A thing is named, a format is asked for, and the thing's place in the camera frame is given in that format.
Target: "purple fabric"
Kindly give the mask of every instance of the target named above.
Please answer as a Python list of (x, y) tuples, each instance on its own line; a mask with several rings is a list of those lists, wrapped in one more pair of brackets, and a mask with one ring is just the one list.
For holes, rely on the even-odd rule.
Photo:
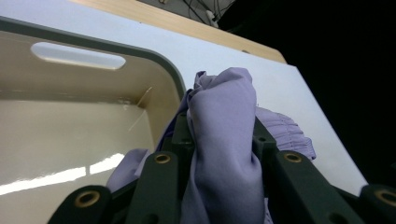
[(291, 118), (261, 107), (256, 108), (256, 117), (275, 138), (279, 150), (297, 151), (309, 160), (317, 157), (311, 139), (304, 136), (304, 132)]
[(114, 192), (139, 178), (144, 161), (149, 154), (148, 149), (130, 150), (107, 180), (106, 187), (110, 189), (110, 192)]
[[(197, 73), (194, 89), (164, 130), (172, 136), (177, 114), (187, 111), (196, 149), (181, 208), (180, 223), (266, 223), (272, 219), (262, 189), (262, 168), (251, 151), (255, 116), (275, 138), (280, 150), (316, 157), (311, 139), (289, 117), (256, 106), (256, 92), (245, 68), (218, 76)], [(114, 191), (137, 179), (149, 152), (133, 149), (107, 181)]]
[(188, 100), (195, 137), (181, 223), (263, 223), (262, 168), (252, 153), (256, 92), (244, 68), (199, 73)]

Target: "white storage bin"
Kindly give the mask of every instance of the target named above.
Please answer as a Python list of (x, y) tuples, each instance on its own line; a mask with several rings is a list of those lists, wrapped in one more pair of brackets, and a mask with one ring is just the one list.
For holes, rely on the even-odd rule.
[(154, 149), (185, 90), (155, 52), (6, 18), (0, 64), (3, 224), (46, 223), (127, 151)]

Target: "brass screw hole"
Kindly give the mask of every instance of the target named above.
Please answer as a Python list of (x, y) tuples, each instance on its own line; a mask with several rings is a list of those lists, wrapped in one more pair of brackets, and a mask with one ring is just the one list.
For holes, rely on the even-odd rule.
[(171, 158), (168, 155), (161, 154), (161, 155), (156, 156), (154, 160), (159, 164), (164, 164), (164, 163), (169, 162), (171, 160)]
[(375, 196), (383, 203), (387, 203), (390, 206), (396, 207), (396, 193), (386, 189), (379, 189), (375, 191)]
[(100, 194), (98, 191), (95, 190), (87, 190), (84, 192), (81, 192), (76, 200), (75, 200), (75, 206), (79, 208), (84, 208), (84, 207), (89, 207), (99, 201)]
[(302, 161), (301, 157), (294, 153), (286, 153), (284, 155), (284, 157), (287, 161), (291, 161), (291, 162), (301, 162)]

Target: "white table surface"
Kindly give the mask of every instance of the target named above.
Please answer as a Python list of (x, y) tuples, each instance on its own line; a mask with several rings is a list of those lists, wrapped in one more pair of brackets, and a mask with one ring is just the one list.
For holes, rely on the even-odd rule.
[(186, 89), (192, 88), (198, 71), (217, 75), (229, 67), (245, 67), (253, 77), (258, 105), (294, 119), (305, 136), (312, 139), (318, 156), (314, 164), (331, 184), (354, 195), (359, 195), (367, 184), (294, 66), (65, 0), (3, 0), (0, 16), (154, 50), (176, 66)]

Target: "lavender cloth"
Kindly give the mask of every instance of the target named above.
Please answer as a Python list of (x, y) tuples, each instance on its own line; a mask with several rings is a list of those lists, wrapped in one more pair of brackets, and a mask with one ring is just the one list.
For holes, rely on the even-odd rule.
[[(251, 151), (255, 116), (280, 150), (296, 150), (310, 160), (316, 157), (311, 140), (292, 119), (256, 106), (251, 81), (244, 68), (229, 68), (218, 76), (200, 72), (194, 90), (184, 95), (177, 113), (188, 112), (196, 149), (180, 223), (272, 222), (265, 210), (262, 168)], [(173, 134), (175, 118), (163, 136)], [(149, 153), (138, 150), (128, 153), (108, 179), (112, 191), (140, 176)]]

